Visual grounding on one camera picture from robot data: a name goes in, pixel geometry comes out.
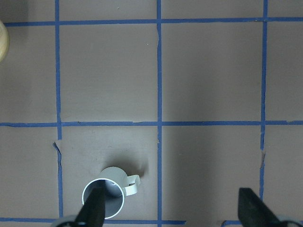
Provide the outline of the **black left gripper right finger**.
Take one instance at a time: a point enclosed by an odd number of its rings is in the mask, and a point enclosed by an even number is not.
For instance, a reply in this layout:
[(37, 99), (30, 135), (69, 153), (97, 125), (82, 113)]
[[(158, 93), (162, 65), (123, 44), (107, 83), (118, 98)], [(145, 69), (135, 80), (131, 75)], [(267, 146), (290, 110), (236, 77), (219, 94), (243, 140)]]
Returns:
[(279, 225), (280, 220), (253, 192), (240, 188), (238, 193), (238, 218), (242, 225)]

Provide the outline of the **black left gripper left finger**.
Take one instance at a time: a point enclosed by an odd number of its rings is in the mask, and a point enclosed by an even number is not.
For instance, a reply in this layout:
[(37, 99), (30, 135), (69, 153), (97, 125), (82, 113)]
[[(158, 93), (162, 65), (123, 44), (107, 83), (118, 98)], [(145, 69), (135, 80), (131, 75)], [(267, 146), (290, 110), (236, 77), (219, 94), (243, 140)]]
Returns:
[(105, 189), (92, 189), (74, 220), (75, 225), (103, 225), (105, 220)]

